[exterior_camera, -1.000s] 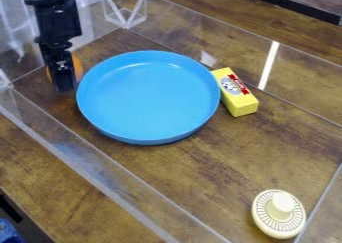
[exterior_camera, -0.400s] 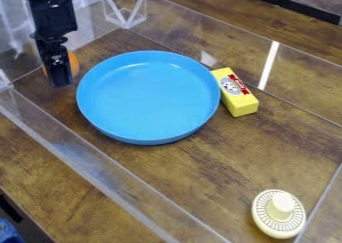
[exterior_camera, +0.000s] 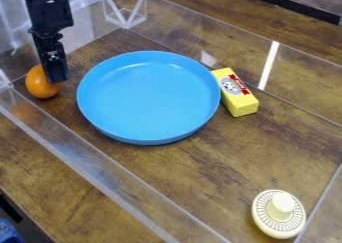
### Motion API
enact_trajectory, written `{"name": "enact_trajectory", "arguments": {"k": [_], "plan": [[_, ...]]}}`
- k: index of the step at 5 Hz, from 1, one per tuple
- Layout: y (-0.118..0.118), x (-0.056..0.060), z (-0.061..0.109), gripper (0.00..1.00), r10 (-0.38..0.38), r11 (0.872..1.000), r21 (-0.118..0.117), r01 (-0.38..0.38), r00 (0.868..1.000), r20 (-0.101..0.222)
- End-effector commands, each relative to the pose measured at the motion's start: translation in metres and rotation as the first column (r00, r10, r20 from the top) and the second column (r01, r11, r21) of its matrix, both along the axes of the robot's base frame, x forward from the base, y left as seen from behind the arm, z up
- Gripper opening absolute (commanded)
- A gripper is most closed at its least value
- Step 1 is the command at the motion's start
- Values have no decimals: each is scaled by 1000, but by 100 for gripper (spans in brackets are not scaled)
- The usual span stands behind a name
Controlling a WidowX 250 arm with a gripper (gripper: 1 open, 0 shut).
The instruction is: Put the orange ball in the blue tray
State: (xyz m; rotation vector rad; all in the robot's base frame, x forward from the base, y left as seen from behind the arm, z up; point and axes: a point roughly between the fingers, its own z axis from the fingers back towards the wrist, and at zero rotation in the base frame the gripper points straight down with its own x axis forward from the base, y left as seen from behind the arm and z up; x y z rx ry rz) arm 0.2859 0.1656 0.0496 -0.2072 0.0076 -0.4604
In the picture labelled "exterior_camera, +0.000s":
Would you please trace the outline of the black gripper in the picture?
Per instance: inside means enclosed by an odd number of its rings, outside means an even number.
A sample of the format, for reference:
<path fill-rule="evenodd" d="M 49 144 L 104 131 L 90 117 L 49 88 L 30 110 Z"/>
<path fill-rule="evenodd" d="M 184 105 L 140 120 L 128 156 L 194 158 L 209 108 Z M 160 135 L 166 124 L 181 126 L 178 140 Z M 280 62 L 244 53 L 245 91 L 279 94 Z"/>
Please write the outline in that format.
<path fill-rule="evenodd" d="M 37 53 L 49 83 L 69 78 L 60 31 L 73 25 L 69 0 L 25 0 L 30 19 L 29 33 L 39 41 Z"/>

